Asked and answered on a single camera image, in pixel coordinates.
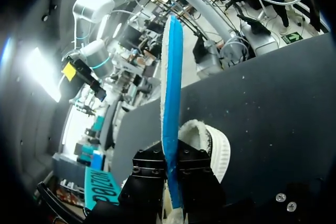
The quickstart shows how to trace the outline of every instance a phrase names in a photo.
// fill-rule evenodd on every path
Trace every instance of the white foam sole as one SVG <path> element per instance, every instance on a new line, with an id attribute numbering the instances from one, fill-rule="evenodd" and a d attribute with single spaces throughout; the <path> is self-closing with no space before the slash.
<path id="1" fill-rule="evenodd" d="M 211 169 L 219 182 L 222 182 L 229 167 L 231 157 L 230 142 L 223 132 L 205 125 L 212 138 Z"/>

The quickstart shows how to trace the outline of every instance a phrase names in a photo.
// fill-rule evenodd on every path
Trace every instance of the shoe insole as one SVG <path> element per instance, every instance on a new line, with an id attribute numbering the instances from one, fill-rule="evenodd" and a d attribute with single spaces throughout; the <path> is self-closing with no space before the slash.
<path id="1" fill-rule="evenodd" d="M 176 173 L 183 58 L 183 29 L 175 16 L 166 22 L 161 63 L 161 138 L 173 208 L 181 206 Z"/>

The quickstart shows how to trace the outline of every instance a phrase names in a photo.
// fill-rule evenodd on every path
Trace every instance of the yellow label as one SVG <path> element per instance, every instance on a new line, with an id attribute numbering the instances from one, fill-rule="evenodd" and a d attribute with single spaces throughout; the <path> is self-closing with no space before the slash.
<path id="1" fill-rule="evenodd" d="M 68 62 L 68 64 L 65 66 L 65 68 L 62 71 L 66 78 L 68 78 L 69 81 L 73 79 L 73 77 L 76 75 L 75 68 Z"/>

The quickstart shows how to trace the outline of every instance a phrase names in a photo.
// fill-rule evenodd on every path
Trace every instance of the teal sign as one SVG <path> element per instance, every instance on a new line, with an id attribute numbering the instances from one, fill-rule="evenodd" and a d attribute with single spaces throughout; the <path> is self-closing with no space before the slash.
<path id="1" fill-rule="evenodd" d="M 86 167 L 84 196 L 87 208 L 92 210 L 98 200 L 119 204 L 120 191 L 111 173 Z"/>
<path id="2" fill-rule="evenodd" d="M 301 35 L 296 31 L 295 33 L 287 34 L 285 36 L 282 36 L 282 39 L 286 44 L 291 44 L 299 40 L 303 40 Z"/>

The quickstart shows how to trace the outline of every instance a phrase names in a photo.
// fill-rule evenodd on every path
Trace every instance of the tube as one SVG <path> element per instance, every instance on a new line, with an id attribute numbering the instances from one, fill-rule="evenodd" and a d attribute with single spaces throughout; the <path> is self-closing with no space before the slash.
<path id="1" fill-rule="evenodd" d="M 191 5 L 193 5 L 204 17 L 205 19 L 214 27 L 218 32 L 224 42 L 231 39 L 231 34 L 226 29 L 225 22 L 222 18 L 213 10 L 210 6 L 204 3 L 202 0 L 186 0 Z M 241 52 L 237 46 L 232 46 L 233 53 L 240 59 Z"/>

